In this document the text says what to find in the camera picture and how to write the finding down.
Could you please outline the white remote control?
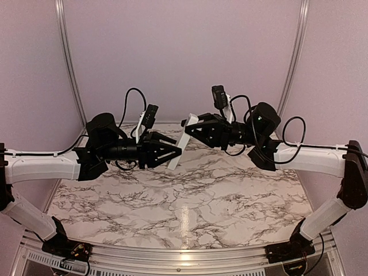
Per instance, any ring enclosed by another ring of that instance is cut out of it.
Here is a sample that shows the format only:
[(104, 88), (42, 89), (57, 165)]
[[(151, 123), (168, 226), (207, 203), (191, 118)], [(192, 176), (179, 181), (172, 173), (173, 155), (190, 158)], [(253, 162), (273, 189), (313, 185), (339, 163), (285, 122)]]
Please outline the white remote control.
[[(190, 113), (188, 118), (184, 120), (184, 123), (183, 123), (183, 127), (182, 127), (182, 132), (181, 132), (181, 135), (176, 143), (176, 147), (180, 148), (182, 150), (182, 153), (184, 153), (184, 150), (190, 140), (190, 135), (188, 135), (186, 132), (185, 132), (185, 128), (189, 125), (193, 125), (193, 124), (196, 124), (198, 122), (198, 117), (195, 115), (195, 114), (192, 114)], [(175, 170), (175, 168), (177, 167), (179, 161), (181, 159), (181, 155), (175, 157), (174, 159), (170, 160), (168, 165), (167, 165), (167, 168), (169, 170)]]

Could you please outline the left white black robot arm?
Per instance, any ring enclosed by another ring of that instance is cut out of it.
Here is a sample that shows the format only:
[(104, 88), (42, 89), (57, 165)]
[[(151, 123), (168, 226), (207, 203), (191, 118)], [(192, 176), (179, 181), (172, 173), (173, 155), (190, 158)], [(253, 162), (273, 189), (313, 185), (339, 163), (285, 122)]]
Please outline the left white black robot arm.
[(86, 125), (87, 143), (62, 152), (21, 152), (1, 146), (1, 213), (36, 233), (61, 256), (72, 252), (72, 242), (61, 222), (44, 214), (12, 185), (43, 179), (91, 181), (108, 170), (111, 161), (135, 161), (140, 169), (155, 168), (181, 155), (176, 141), (143, 131), (129, 138), (111, 113), (101, 113)]

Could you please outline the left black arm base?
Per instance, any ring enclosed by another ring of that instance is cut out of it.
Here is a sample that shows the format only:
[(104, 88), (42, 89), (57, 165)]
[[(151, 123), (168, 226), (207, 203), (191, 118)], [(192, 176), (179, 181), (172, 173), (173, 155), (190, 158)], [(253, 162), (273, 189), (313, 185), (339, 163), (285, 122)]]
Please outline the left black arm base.
[(54, 216), (52, 216), (52, 219), (56, 226), (56, 235), (49, 240), (43, 241), (42, 250), (66, 259), (87, 262), (91, 254), (92, 245), (69, 239), (61, 221)]

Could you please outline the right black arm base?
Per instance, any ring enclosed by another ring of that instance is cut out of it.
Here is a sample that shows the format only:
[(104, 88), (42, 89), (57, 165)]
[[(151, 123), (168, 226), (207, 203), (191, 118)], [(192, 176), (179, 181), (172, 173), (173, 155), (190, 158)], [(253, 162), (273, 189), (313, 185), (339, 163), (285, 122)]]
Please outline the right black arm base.
[(269, 263), (302, 258), (316, 252), (313, 241), (304, 238), (300, 234), (301, 226), (304, 221), (305, 218), (297, 224), (287, 242), (269, 244), (265, 247), (266, 258)]

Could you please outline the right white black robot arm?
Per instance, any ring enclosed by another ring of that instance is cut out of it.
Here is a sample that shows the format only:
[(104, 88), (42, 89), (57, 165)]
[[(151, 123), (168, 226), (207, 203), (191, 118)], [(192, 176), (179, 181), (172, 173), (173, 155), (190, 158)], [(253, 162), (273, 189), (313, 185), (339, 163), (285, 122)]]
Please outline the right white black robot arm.
[(367, 204), (367, 162), (359, 143), (351, 140), (343, 146), (291, 144), (273, 140), (270, 135), (281, 122), (272, 106), (260, 102), (243, 123), (228, 122), (218, 114), (198, 116), (198, 123), (182, 120), (185, 133), (210, 148), (225, 151), (242, 144), (252, 147), (248, 153), (254, 165), (262, 170), (301, 170), (334, 175), (341, 178), (337, 195), (304, 218), (285, 244), (285, 253), (296, 258), (306, 250), (323, 230), (334, 225), (349, 211)]

